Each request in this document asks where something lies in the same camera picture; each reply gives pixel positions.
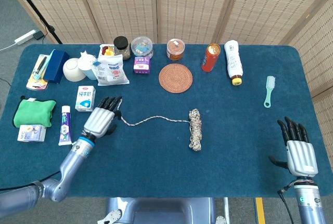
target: toothbrush bristles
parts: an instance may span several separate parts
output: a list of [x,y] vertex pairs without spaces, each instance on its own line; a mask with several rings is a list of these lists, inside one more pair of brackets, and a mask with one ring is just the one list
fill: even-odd
[[273,77],[273,76],[267,77],[267,86],[271,89],[273,89],[275,87],[275,77]]

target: robotic hand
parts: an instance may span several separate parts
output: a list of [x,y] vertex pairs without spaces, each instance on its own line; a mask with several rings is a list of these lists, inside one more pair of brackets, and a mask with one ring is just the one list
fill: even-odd
[[71,151],[60,165],[61,180],[48,178],[35,181],[27,187],[0,194],[0,219],[33,208],[38,199],[46,198],[61,202],[67,196],[72,179],[83,161],[95,146],[95,140],[110,135],[116,129],[111,125],[115,116],[121,119],[121,112],[115,110],[121,97],[104,98],[84,124],[82,136],[74,143]]
[[318,167],[313,146],[309,142],[308,132],[303,125],[297,124],[287,117],[285,120],[287,126],[281,120],[277,122],[281,127],[288,162],[277,161],[271,155],[268,158],[274,165],[288,169],[296,177],[296,180],[277,193],[284,201],[283,193],[294,186],[302,224],[325,224],[319,189],[313,180],[313,177],[318,174]]

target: floor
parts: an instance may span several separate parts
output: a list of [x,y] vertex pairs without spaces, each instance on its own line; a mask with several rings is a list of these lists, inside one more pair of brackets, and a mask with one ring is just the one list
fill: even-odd
[[[16,0],[0,0],[2,11],[0,13],[0,49],[14,43],[14,39],[22,36],[32,29],[35,24]],[[40,43],[32,39],[22,45],[14,46],[0,51],[0,78],[12,82],[19,57],[24,48],[33,43]],[[0,117],[6,103],[9,85],[0,80]],[[295,198],[287,199],[295,224],[300,223],[298,208]],[[324,197],[323,205],[326,209],[327,223],[333,223],[333,196]],[[1,220],[3,224],[35,224],[35,223],[97,223],[104,218],[106,199],[104,198],[67,198],[61,203],[53,203],[41,199],[37,206],[25,213],[17,214]],[[254,199],[231,198],[229,199],[230,220],[232,224],[256,223]],[[290,223],[287,211],[278,198],[265,198],[264,210],[266,223]],[[216,211],[223,215],[222,200],[216,199]]]

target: snack bag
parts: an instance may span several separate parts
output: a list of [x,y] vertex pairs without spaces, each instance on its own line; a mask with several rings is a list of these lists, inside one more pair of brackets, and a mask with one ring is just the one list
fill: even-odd
[[124,85],[129,84],[123,70],[122,55],[103,55],[100,53],[96,62],[92,64],[92,71],[98,80],[98,85]]

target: round coaster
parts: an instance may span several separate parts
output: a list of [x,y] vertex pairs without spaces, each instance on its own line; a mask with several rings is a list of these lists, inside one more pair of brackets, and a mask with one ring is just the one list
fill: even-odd
[[158,76],[161,86],[170,93],[183,93],[193,82],[190,70],[182,64],[168,64]]

